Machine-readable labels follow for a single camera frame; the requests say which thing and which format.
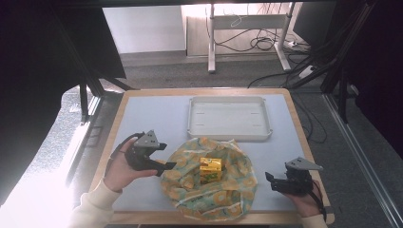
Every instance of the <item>sleeve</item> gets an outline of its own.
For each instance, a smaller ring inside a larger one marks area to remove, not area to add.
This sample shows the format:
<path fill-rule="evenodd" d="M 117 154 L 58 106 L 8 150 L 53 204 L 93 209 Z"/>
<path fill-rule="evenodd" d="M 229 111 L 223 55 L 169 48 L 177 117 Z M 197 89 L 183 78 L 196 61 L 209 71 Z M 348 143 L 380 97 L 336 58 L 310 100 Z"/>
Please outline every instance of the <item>sleeve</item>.
<path fill-rule="evenodd" d="M 322 215 L 301 218 L 303 228 L 327 228 Z"/>
<path fill-rule="evenodd" d="M 108 189 L 101 180 L 93 191 L 81 196 L 81 205 L 72 211 L 68 228 L 105 227 L 112 220 L 112 204 L 121 194 Z"/>

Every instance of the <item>plastic bag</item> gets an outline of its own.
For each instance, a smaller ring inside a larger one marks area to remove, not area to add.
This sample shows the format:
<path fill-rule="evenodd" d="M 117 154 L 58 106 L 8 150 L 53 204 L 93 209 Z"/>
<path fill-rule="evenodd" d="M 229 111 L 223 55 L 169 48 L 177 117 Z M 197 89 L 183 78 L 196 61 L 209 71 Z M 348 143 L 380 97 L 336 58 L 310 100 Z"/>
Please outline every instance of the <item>plastic bag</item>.
<path fill-rule="evenodd" d="M 221 159 L 220 181 L 201 184 L 201 158 Z M 163 173 L 162 189 L 185 217 L 223 221 L 250 210 L 258 181 L 251 161 L 235 141 L 195 138 L 181 145 L 168 161 L 177 164 Z"/>

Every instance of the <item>white tray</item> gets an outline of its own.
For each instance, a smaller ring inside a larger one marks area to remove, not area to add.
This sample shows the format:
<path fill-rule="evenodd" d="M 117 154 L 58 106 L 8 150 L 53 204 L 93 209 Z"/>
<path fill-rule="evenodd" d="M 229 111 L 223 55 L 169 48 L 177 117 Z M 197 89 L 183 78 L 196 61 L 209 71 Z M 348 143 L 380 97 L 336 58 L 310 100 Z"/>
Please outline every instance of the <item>white tray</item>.
<path fill-rule="evenodd" d="M 273 132 L 265 100 L 252 96 L 190 99 L 187 131 L 217 141 L 264 141 Z"/>

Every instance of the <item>yellow package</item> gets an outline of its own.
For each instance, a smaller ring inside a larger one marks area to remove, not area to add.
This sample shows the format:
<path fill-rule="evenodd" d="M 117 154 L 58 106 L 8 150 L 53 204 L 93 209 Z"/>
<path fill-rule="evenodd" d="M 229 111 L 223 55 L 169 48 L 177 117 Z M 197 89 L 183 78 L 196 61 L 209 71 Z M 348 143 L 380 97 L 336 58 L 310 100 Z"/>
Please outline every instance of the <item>yellow package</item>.
<path fill-rule="evenodd" d="M 201 184 L 221 181 L 221 159 L 201 158 Z"/>

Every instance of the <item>hand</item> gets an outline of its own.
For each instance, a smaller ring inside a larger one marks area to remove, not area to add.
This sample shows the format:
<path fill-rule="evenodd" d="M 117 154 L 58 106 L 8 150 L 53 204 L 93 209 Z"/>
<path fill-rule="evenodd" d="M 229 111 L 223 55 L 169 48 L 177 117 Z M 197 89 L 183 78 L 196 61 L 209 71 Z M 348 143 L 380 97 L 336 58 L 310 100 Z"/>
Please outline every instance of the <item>hand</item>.
<path fill-rule="evenodd" d="M 104 183 L 106 187 L 114 192 L 122 192 L 123 188 L 137 178 L 151 177 L 157 174 L 157 170 L 136 171 L 128 165 L 123 152 L 126 152 L 134 142 L 136 142 L 136 139 L 131 139 L 122 146 L 120 150 L 122 153 L 118 152 L 106 173 Z"/>
<path fill-rule="evenodd" d="M 319 182 L 316 180 L 313 180 L 314 182 L 314 194 L 317 195 L 319 199 L 321 199 L 320 191 L 317 188 L 319 186 Z M 287 198 L 289 198 L 294 205 L 297 208 L 298 213 L 303 217 L 303 218 L 308 218 L 316 215 L 320 215 L 319 208 L 317 206 L 317 203 L 312 199 L 311 196 L 306 195 L 303 197 L 298 197 L 290 194 L 283 194 Z"/>

